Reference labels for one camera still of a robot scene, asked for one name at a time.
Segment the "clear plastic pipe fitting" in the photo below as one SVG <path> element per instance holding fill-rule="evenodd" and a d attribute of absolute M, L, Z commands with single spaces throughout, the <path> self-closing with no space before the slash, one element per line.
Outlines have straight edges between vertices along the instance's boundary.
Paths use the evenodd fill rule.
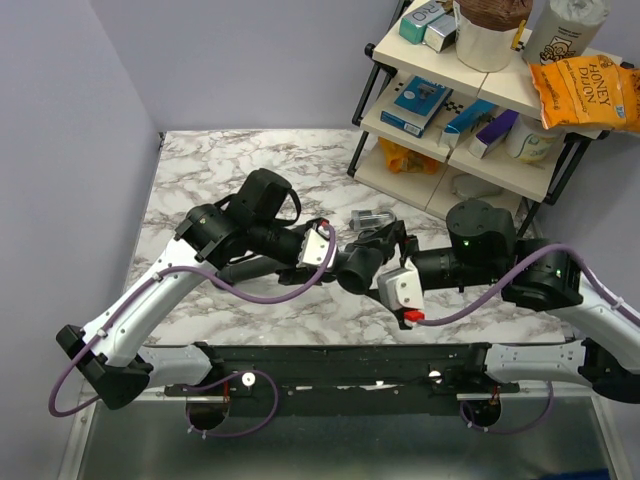
<path fill-rule="evenodd" d="M 352 210 L 348 225 L 352 231 L 362 232 L 381 229 L 395 220 L 391 210 Z"/>

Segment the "grey T pipe fitting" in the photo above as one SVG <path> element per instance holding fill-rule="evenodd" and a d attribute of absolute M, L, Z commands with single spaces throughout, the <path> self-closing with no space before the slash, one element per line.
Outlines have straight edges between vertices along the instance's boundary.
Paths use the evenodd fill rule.
<path fill-rule="evenodd" d="M 364 246 L 347 247 L 341 253 L 336 280 L 347 292 L 364 295 L 383 260 L 383 254 L 377 249 Z"/>

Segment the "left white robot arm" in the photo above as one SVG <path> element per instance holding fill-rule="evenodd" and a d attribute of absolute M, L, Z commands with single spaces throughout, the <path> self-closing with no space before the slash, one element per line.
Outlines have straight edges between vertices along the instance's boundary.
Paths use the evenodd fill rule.
<path fill-rule="evenodd" d="M 82 327 L 67 325 L 56 340 L 109 409 L 120 409 L 143 391 L 184 384 L 201 395 L 214 393 L 220 368 L 203 347 L 147 348 L 144 343 L 182 299 L 208 280 L 247 302 L 274 305 L 290 301 L 314 286 L 333 264 L 337 235 L 329 221 L 308 222 L 291 230 L 278 213 L 286 199 L 301 205 L 291 184 L 260 168 L 240 190 L 216 203 L 188 211 L 161 256 L 111 307 Z M 255 253 L 285 265 L 308 259 L 315 272 L 298 289 L 279 297 L 257 297 L 219 278 L 231 260 Z"/>

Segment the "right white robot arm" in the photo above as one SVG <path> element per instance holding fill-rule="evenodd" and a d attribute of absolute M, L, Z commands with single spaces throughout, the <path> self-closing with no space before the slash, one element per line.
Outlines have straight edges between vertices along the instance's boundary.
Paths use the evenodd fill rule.
<path fill-rule="evenodd" d="M 639 314 L 605 287 L 571 247 L 520 239 L 511 214 L 482 200 L 446 216 L 450 247 L 421 250 L 397 221 L 347 248 L 339 285 L 367 295 L 405 328 L 445 326 L 494 296 L 552 315 L 582 338 L 547 346 L 492 344 L 464 362 L 469 390 L 519 380 L 584 385 L 610 400 L 639 401 Z"/>

